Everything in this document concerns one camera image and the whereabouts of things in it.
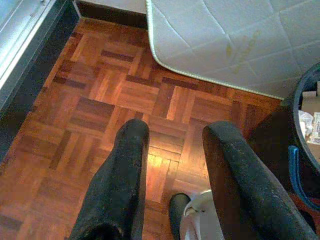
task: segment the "wood parquet tile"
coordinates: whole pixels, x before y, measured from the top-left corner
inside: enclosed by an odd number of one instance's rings
[[[204,126],[228,120],[247,136],[279,102],[171,72],[146,30],[83,18],[0,166],[1,238],[68,237],[118,129],[139,118],[150,128],[143,239],[172,239],[170,197],[210,187]]]

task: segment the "white mattress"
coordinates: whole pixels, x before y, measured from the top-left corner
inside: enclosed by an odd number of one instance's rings
[[[176,73],[284,98],[320,61],[320,0],[146,0],[155,60]]]

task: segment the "dark baseboard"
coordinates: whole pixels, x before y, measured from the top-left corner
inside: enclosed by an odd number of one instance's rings
[[[57,0],[1,88],[0,162],[78,20],[79,16],[71,0]]]
[[[77,0],[81,16],[85,18],[99,19],[121,25],[147,29],[147,16],[143,13],[127,11],[110,6],[104,6],[91,2]]]

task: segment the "blue handle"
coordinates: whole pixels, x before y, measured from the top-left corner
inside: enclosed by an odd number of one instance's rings
[[[320,212],[320,205],[312,202],[302,188],[299,170],[299,149],[296,146],[291,145],[288,147],[288,153],[290,181],[293,186],[293,190],[307,206]]]

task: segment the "trash bin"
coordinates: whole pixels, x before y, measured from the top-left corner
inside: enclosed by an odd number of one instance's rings
[[[302,92],[315,91],[317,81],[320,81],[320,63],[315,64],[302,76],[294,92],[284,99],[275,112],[262,121],[249,137],[252,149],[283,187],[288,192],[295,192],[300,198],[303,196],[297,192],[299,190],[293,182],[295,177],[298,177],[300,187],[307,198],[320,199],[320,159],[318,162],[310,152],[300,128],[298,115],[303,100]],[[298,152],[298,168],[295,169],[297,176],[292,173],[292,169],[290,170],[290,146],[295,146]]]

